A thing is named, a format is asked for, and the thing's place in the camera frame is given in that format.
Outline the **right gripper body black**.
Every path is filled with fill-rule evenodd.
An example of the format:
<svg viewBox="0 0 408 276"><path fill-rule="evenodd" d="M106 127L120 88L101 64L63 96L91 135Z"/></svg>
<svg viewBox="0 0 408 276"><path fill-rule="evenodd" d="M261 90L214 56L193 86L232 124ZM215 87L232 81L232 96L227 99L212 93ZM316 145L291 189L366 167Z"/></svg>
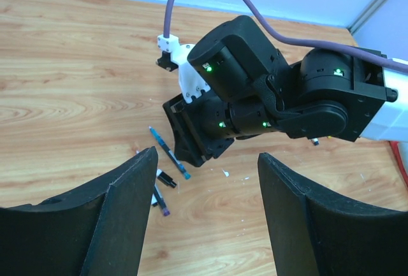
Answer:
<svg viewBox="0 0 408 276"><path fill-rule="evenodd" d="M194 167L217 159L235 140L278 131L257 96L227 103L211 90L186 103L179 94L163 110L173 131L175 156Z"/></svg>

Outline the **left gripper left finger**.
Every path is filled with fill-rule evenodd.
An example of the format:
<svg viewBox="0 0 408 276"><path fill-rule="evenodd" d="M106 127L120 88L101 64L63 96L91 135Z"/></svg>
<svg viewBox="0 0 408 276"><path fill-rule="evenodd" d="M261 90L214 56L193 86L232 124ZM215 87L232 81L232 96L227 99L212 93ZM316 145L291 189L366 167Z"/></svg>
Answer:
<svg viewBox="0 0 408 276"><path fill-rule="evenodd" d="M1 209L2 275L136 275L157 150L37 205Z"/></svg>

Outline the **blue gel pen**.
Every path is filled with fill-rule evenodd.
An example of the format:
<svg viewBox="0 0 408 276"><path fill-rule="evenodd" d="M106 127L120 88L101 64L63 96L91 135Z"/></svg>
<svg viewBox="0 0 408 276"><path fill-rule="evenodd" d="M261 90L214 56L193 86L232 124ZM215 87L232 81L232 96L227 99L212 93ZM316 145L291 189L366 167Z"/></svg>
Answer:
<svg viewBox="0 0 408 276"><path fill-rule="evenodd" d="M156 139L159 146L165 151L167 156L171 159L171 161L177 167L178 171L181 172L181 174L183 175L183 177L186 180L189 180L191 178L190 174L188 173L188 171L186 170L184 165L175 157L175 154L169 148L169 146L166 144L166 142L161 138L159 133L152 126L149 126L149 131L153 135L153 137Z"/></svg>

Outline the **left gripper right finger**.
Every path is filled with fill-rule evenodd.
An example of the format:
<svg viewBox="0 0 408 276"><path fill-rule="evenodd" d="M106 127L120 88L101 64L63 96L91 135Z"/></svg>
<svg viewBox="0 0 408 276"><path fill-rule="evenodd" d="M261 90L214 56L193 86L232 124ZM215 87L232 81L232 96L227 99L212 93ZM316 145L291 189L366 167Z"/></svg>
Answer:
<svg viewBox="0 0 408 276"><path fill-rule="evenodd" d="M341 195L268 153L258 174L278 275L407 275L407 212Z"/></svg>

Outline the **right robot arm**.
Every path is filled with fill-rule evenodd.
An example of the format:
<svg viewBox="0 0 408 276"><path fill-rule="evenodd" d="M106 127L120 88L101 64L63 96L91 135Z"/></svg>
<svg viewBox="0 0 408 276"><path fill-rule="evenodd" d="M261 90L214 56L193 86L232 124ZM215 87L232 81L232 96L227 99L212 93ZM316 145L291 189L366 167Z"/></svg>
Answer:
<svg viewBox="0 0 408 276"><path fill-rule="evenodd" d="M163 108L175 157L192 166L273 132L407 141L407 63L378 51L317 45L289 64L252 18L239 16L175 47L171 60L188 86Z"/></svg>

